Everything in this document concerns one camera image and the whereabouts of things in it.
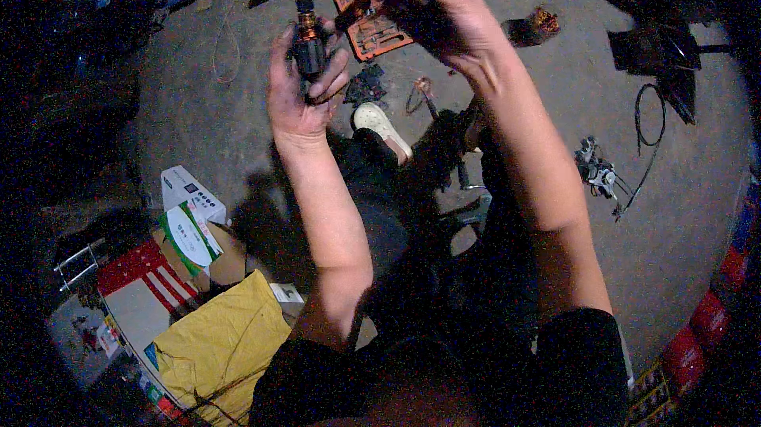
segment tool case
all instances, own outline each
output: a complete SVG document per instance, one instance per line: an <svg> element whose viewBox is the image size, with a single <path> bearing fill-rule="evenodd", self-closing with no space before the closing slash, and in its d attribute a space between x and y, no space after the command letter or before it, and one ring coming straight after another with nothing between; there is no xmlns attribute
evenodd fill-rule
<svg viewBox="0 0 761 427"><path fill-rule="evenodd" d="M338 12L346 10L356 0L333 0ZM369 0L369 4L358 8L362 16L348 27L346 34L359 61L369 61L385 52L393 51L413 39L396 27L384 13L384 5L379 0Z"/></svg>

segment hand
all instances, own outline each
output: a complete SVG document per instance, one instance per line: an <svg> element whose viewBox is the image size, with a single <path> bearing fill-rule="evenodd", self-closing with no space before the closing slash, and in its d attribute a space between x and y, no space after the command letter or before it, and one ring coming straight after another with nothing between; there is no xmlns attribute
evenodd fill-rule
<svg viewBox="0 0 761 427"><path fill-rule="evenodd" d="M336 27L332 22L322 21L321 25L329 35L326 53L330 55L338 41ZM340 48L333 53L324 74L309 87L310 103L307 104L301 92L301 76L296 62L289 57L295 29L295 24L290 23L272 42L267 111L276 139L307 145L325 137L325 127L333 116L330 100L348 82L348 51Z"/></svg>
<svg viewBox="0 0 761 427"><path fill-rule="evenodd" d="M391 17L443 63L466 76L510 44L483 0L391 0Z"/></svg>

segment black cable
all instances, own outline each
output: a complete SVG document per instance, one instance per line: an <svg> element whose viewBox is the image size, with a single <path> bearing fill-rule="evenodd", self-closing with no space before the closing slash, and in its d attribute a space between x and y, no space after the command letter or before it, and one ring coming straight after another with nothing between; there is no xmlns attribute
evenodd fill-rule
<svg viewBox="0 0 761 427"><path fill-rule="evenodd" d="M639 102L642 100L642 94L645 90L652 88L655 90L655 93L658 94L658 98L661 100L661 110L663 112L663 123L661 124L661 134L658 135L658 139L654 142L650 143L648 140L645 139L644 135L642 135L642 125L640 123L640 109L639 109ZM650 173L650 170L653 167L653 163L655 162L655 156L658 154L658 148L661 146L661 140L663 139L663 134L666 133L666 100L661 95L661 90L655 85L655 84L644 84L642 86L642 89L639 90L639 94L637 94L637 101L634 103L634 126L637 130L637 155L642 156L642 145L645 145L646 147L654 147L653 148L653 155L650 157L650 163L648 163L648 168L644 170L644 175L642 175L642 180L639 182L639 185L637 186L637 189L634 191L634 194L632 194L632 197L629 198L629 202L626 204L626 206L621 209L620 206L617 206L614 210L614 216L616 217L616 222L618 222L619 219L621 219L621 216L623 213L626 212L626 210L632 205L634 202L634 199L637 197L637 194L639 194L640 190L642 190L642 185L644 184L645 178L648 177L648 174Z"/></svg>

